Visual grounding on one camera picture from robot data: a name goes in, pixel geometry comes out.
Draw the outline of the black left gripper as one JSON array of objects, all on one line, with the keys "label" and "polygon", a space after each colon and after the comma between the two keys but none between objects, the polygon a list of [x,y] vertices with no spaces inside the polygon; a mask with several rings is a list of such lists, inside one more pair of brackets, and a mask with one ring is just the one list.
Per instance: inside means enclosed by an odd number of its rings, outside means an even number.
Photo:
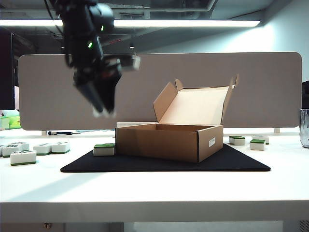
[{"label": "black left gripper", "polygon": [[92,105],[93,115],[113,115],[115,89],[122,77],[123,56],[72,55],[71,66],[74,68],[74,86]]}]

